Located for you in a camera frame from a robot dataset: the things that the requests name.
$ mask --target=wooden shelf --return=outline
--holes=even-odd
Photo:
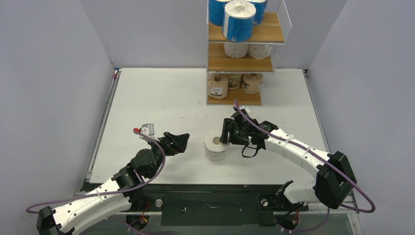
[[[261,92],[256,94],[245,94],[242,89],[228,91],[228,96],[224,99],[214,99],[207,97],[207,104],[233,105],[233,100],[237,99],[240,105],[261,105]]]
[[[272,72],[271,57],[255,59],[250,55],[232,58],[225,54],[223,43],[209,43],[207,70],[212,72]]]
[[[223,36],[222,27],[216,26],[209,22],[209,42],[229,41]],[[262,24],[254,27],[252,37],[245,43],[283,44],[284,36],[282,35],[281,25],[279,24],[277,13],[265,13]]]

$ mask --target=white table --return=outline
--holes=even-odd
[[[251,117],[270,121],[288,134],[321,150],[324,141],[302,70],[276,70],[264,77],[262,106],[249,106]],[[204,136],[221,130],[231,106],[206,105],[205,69],[122,69],[92,170],[91,183],[103,183],[149,145],[132,130],[154,123],[156,137],[168,131],[189,133],[185,153],[167,157],[155,184],[283,184],[311,176],[278,154],[260,150],[242,158],[231,146],[222,162],[204,153]]]

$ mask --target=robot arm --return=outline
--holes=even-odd
[[[224,119],[221,143],[244,145],[243,157],[247,157],[244,155],[244,150],[249,145],[256,145],[256,152],[251,157],[254,157],[260,149],[278,153],[305,169],[314,178],[306,184],[293,181],[284,184],[277,192],[282,197],[282,201],[288,200],[291,204],[320,201],[332,209],[337,209],[341,205],[353,186],[321,160],[310,154],[309,151],[313,151],[313,153],[336,166],[356,183],[356,178],[346,155],[341,152],[330,154],[310,147],[268,121],[259,124],[255,119],[251,119],[248,108],[240,106],[240,109],[246,117],[261,129],[285,141],[260,132],[247,122],[239,112],[236,112],[231,118]]]
[[[164,133],[164,137],[155,138],[152,124],[143,125],[135,131],[157,141],[167,156],[183,153],[189,139],[189,134],[175,136],[168,132]],[[59,207],[41,209],[37,222],[39,235],[77,235],[117,212],[142,208],[146,201],[144,190],[137,187],[145,184],[143,177],[153,178],[163,162],[161,150],[153,142],[149,141],[149,144],[151,149],[140,150],[111,179],[87,194],[97,196],[84,196]]]

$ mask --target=white wall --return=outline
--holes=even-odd
[[[80,0],[115,66],[182,68],[206,67],[207,1]],[[293,26],[278,66],[309,68],[345,2],[286,0]]]
[[[207,0],[80,2],[116,67],[206,67]]]
[[[349,156],[377,205],[359,216],[368,235],[414,234],[413,9],[413,0],[348,0],[308,73],[330,150]]]
[[[37,202],[71,197],[114,70],[78,1],[0,1],[0,230],[34,235]]]

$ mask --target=wrapped toilet paper roll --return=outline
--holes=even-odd
[[[214,99],[223,99],[228,95],[228,75],[212,73],[207,78],[208,95]]]
[[[245,0],[233,0],[225,5],[222,34],[231,42],[244,42],[252,36],[256,8]]]
[[[256,94],[261,90],[262,73],[245,73],[242,77],[242,91],[246,94]]]
[[[271,55],[272,44],[249,44],[249,55],[255,59],[264,59]]]
[[[220,143],[221,131],[211,131],[205,135],[205,153],[209,160],[218,162],[228,154],[229,144]]]
[[[231,0],[209,0],[209,21],[217,26],[223,26],[223,14],[226,3]]]
[[[251,2],[256,8],[256,14],[254,19],[254,27],[262,23],[265,15],[265,9],[267,9],[268,0],[247,0]]]
[[[241,87],[242,74],[241,73],[229,73],[228,74],[228,90],[233,91]]]
[[[242,58],[248,54],[249,45],[247,43],[224,43],[225,54],[232,58]]]

